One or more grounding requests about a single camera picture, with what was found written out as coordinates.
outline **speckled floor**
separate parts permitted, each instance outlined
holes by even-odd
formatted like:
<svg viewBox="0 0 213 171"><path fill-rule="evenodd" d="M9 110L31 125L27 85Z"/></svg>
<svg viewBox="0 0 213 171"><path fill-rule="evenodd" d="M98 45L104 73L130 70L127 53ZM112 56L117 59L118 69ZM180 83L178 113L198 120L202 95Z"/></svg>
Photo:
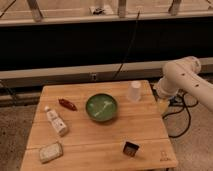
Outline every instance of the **speckled floor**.
<svg viewBox="0 0 213 171"><path fill-rule="evenodd" d="M0 108L0 171L19 171L36 105ZM213 113L199 104L190 109L192 124L181 138L171 139L179 165L174 171L213 170ZM169 134L186 126L187 115L165 120Z"/></svg>
<svg viewBox="0 0 213 171"><path fill-rule="evenodd" d="M0 108L0 171L19 171L36 105Z"/></svg>

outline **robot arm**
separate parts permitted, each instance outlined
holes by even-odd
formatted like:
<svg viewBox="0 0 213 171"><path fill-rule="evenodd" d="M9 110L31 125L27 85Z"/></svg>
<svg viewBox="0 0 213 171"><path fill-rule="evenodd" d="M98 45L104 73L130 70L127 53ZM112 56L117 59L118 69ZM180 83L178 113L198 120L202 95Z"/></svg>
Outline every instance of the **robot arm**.
<svg viewBox="0 0 213 171"><path fill-rule="evenodd" d="M163 67L164 76L156 86L158 96L169 99L181 88L213 111L213 85L197 75L200 70L201 63L196 57L186 57L166 63Z"/></svg>

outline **red object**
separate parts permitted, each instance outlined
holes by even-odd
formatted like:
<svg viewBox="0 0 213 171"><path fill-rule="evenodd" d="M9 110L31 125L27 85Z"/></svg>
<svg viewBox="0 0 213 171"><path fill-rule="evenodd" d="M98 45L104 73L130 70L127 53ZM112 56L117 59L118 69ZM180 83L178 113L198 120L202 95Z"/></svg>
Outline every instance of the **red object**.
<svg viewBox="0 0 213 171"><path fill-rule="evenodd" d="M59 101L60 105L66 107L70 110L73 110L73 111L77 110L76 106L72 102L70 102L66 99L58 99L58 101Z"/></svg>

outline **wooden table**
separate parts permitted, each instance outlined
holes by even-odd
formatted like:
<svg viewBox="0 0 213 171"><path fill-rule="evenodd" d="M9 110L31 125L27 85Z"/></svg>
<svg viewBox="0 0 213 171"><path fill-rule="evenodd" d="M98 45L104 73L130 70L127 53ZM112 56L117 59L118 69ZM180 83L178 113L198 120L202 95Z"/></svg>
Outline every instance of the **wooden table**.
<svg viewBox="0 0 213 171"><path fill-rule="evenodd" d="M135 171L177 166L171 142L148 81L141 81L142 97L137 103L126 99L130 82L45 86L36 111L21 171ZM96 93L112 95L118 102L116 120L103 124L86 113L88 98ZM78 111L59 105L65 98ZM69 126L59 137L47 121L44 107L54 108ZM39 148L61 142L64 155L47 164L39 161ZM135 157L123 154L126 141L140 145Z"/></svg>

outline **paper cup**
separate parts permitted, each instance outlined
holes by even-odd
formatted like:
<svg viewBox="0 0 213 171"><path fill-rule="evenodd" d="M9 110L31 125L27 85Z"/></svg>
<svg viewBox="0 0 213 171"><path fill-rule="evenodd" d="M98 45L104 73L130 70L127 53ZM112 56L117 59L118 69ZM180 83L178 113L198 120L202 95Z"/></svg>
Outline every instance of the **paper cup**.
<svg viewBox="0 0 213 171"><path fill-rule="evenodd" d="M132 81L127 91L127 99L132 102L138 102L141 99L141 82Z"/></svg>

